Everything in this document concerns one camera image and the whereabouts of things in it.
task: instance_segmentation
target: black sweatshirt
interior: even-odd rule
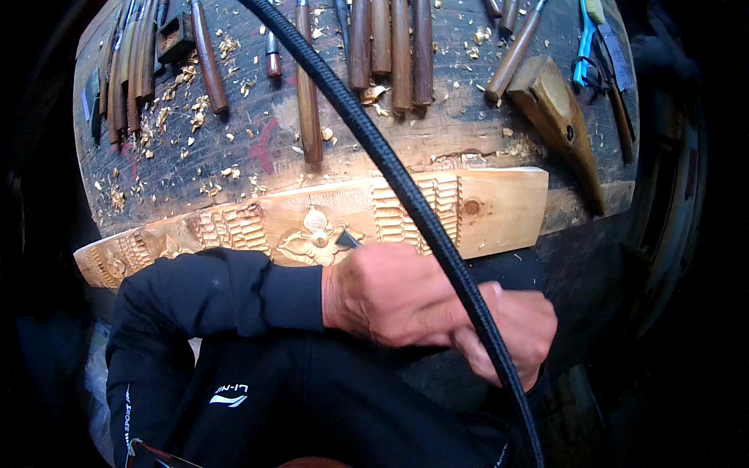
[[[512,275],[534,285],[543,273],[524,257],[508,262],[531,270]],[[204,468],[304,455],[356,468],[503,466],[501,422],[447,412],[368,361],[355,340],[321,333],[321,271],[211,249],[125,279],[106,351],[117,467],[135,437]],[[205,338],[197,365],[192,337]]]

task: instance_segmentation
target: black hose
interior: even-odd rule
[[[429,207],[424,196],[416,187],[401,161],[380,134],[377,127],[367,117],[359,101],[341,83],[325,61],[304,40],[294,26],[270,3],[264,0],[240,0],[249,8],[294,56],[297,63],[312,78],[320,91],[333,105],[343,121],[351,129],[362,148],[369,154],[393,192],[413,219],[419,231],[429,244],[432,253],[445,271],[455,292],[468,311],[468,316],[484,344],[492,364],[502,383],[512,392],[513,407],[517,417],[523,422],[530,455],[537,467],[543,467],[543,455],[539,436],[533,422],[533,415],[523,392],[523,387],[515,372],[507,348],[505,348],[489,309],[484,303],[479,289],[466,269],[463,259],[455,250],[437,216]]]

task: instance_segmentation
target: black sleeve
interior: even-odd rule
[[[192,376],[187,340],[271,328],[322,330],[322,267],[280,267],[261,252],[211,249],[125,279],[106,351],[115,464],[138,437],[160,448]]]

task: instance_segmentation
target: left hand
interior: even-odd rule
[[[488,285],[494,286],[493,294],[485,292],[484,287]],[[507,346],[523,390],[527,392],[536,384],[541,364],[557,333],[554,307],[538,291],[504,291],[496,282],[484,283],[482,296]],[[492,385],[502,386],[486,348],[472,327],[454,330],[452,344],[463,353],[474,374]]]

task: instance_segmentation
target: li-ning logo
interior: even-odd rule
[[[249,387],[247,385],[243,384],[243,383],[235,383],[234,385],[220,386],[213,393],[213,397],[210,399],[210,401],[208,402],[208,404],[211,404],[211,403],[223,403],[223,404],[227,404],[228,407],[230,407],[230,408],[236,408],[239,405],[241,405],[243,401],[245,401],[247,399],[247,395],[241,395],[241,396],[234,397],[234,398],[227,398],[227,397],[224,397],[224,396],[221,396],[221,395],[218,395],[218,394],[221,393],[221,392],[226,392],[228,390],[237,391],[237,390],[241,389],[242,387],[244,387],[244,392],[247,393],[247,389]]]

